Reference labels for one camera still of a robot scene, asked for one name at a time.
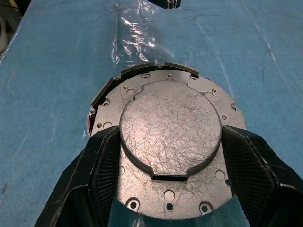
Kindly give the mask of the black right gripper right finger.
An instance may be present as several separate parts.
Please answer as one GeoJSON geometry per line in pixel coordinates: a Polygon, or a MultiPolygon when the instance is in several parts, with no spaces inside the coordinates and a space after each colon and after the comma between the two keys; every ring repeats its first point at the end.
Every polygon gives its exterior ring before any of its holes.
{"type": "Polygon", "coordinates": [[[252,227],[301,227],[303,180],[259,135],[224,125],[221,143],[231,190],[252,227]]]}

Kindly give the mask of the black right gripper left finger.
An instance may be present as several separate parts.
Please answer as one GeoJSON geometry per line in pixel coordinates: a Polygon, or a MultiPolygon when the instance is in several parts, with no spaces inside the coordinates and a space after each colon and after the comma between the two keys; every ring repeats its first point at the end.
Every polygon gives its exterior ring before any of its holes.
{"type": "Polygon", "coordinates": [[[120,160],[117,126],[91,136],[61,174],[35,226],[106,227],[116,197],[120,160]]]}

